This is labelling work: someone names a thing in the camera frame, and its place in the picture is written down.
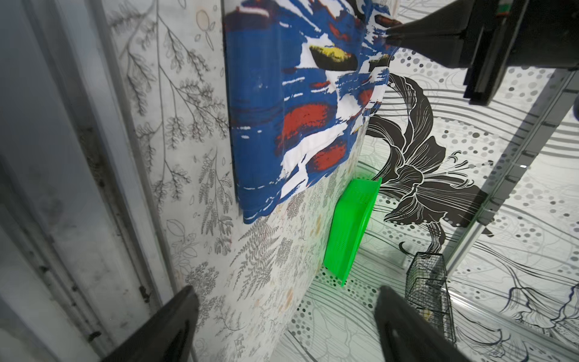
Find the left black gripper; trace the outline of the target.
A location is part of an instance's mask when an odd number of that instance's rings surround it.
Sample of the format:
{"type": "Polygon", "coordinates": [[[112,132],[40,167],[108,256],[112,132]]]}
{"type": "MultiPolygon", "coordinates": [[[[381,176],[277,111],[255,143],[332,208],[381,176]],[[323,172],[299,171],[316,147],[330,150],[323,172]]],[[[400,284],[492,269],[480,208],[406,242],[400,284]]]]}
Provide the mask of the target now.
{"type": "Polygon", "coordinates": [[[446,68],[467,68],[464,97],[487,106],[509,67],[578,69],[577,1],[510,1],[491,12],[474,53],[467,46],[473,1],[454,1],[388,29],[385,43],[410,49],[446,68]]]}

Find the blue patterned long pants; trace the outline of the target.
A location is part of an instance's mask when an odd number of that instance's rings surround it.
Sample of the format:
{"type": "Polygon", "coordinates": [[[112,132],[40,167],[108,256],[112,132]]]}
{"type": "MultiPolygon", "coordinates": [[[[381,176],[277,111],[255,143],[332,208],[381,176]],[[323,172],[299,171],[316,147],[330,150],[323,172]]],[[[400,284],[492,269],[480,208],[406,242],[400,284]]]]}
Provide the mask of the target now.
{"type": "Polygon", "coordinates": [[[388,86],[390,1],[227,1],[232,154],[244,222],[347,161],[388,86]]]}

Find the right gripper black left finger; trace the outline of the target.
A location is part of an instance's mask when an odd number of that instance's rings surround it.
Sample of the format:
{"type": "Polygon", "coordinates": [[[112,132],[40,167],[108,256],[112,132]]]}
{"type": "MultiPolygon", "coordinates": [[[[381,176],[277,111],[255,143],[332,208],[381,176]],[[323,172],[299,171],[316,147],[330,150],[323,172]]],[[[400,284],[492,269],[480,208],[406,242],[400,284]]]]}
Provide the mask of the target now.
{"type": "Polygon", "coordinates": [[[193,338],[200,301],[186,286],[104,361],[196,361],[193,338]]]}

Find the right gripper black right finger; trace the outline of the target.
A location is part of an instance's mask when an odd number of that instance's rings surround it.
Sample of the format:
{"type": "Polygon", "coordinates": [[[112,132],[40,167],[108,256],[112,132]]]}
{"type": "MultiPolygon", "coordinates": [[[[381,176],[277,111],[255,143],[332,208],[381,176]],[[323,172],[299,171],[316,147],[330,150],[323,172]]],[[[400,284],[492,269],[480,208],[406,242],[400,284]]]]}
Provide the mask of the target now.
{"type": "Polygon", "coordinates": [[[386,361],[468,362],[391,287],[379,288],[374,318],[386,361]]]}

